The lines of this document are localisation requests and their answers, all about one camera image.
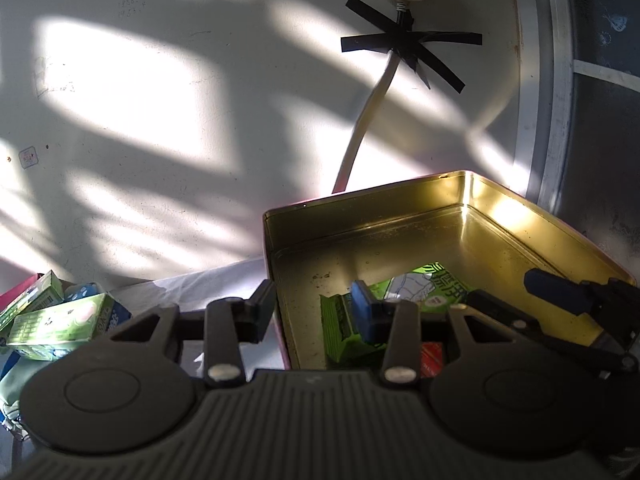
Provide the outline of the teal zipper pouch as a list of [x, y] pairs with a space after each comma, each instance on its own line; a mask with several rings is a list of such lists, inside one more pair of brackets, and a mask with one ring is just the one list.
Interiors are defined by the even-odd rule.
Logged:
[[12, 350], [1, 355], [1, 426], [18, 440], [28, 438], [22, 423], [20, 395], [30, 378], [50, 364], [52, 361], [32, 360]]

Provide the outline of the small red packet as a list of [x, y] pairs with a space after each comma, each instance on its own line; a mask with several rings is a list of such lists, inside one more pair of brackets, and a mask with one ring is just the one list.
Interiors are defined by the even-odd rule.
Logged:
[[444, 367], [444, 354], [440, 342], [422, 342], [421, 344], [421, 376], [436, 377]]

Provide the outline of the red wallet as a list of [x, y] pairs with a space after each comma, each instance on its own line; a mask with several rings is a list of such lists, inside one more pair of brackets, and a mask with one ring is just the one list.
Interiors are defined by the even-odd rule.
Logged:
[[35, 284], [42, 277], [41, 273], [32, 274], [29, 278], [25, 278], [20, 284], [15, 285], [11, 289], [7, 290], [3, 294], [0, 295], [0, 310], [3, 311], [9, 304], [18, 297], [21, 296], [23, 292], [26, 292], [30, 286]]

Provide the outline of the white wall socket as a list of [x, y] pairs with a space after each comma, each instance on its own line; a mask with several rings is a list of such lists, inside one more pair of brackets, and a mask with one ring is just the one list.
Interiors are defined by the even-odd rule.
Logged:
[[23, 169], [28, 169], [39, 164], [39, 157], [33, 146], [29, 146], [28, 148], [21, 150], [18, 153], [18, 159], [20, 160], [20, 164]]

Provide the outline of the green box inside tin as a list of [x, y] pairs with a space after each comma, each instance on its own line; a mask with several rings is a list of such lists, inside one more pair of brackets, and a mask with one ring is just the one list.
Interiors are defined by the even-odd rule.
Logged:
[[337, 365], [352, 364], [386, 347], [396, 304], [408, 301], [422, 313], [445, 313], [471, 291], [441, 263], [432, 262], [385, 281], [360, 283], [343, 295], [322, 296], [324, 351]]

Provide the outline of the pink macaron biscuit tin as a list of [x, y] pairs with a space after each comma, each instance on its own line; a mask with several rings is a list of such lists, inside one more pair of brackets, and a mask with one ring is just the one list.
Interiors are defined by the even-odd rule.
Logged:
[[604, 283], [631, 273], [562, 220], [472, 171], [367, 188], [271, 209], [265, 256], [292, 367], [324, 370], [320, 299], [375, 284], [427, 263], [442, 264], [538, 318], [552, 336], [589, 346], [602, 330], [526, 292], [541, 268], [573, 282]]

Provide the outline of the black tape cross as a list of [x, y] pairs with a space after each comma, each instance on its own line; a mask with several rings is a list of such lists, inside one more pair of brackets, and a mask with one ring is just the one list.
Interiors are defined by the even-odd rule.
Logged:
[[362, 0], [347, 0], [347, 9], [378, 29], [377, 34], [345, 36], [341, 38], [343, 52], [371, 51], [393, 52], [398, 54], [410, 68], [416, 70], [421, 62], [436, 75], [461, 93], [465, 83], [434, 53], [426, 44], [468, 44], [481, 47], [483, 35], [479, 32], [448, 32], [448, 30], [414, 30], [414, 19], [406, 4], [396, 10], [393, 20], [382, 12], [372, 8]]

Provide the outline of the long green toothpaste box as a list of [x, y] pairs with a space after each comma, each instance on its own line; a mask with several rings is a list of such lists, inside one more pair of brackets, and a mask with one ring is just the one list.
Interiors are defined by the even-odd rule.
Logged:
[[131, 313], [109, 294], [89, 296], [20, 314], [6, 343], [17, 347], [86, 342], [130, 318]]

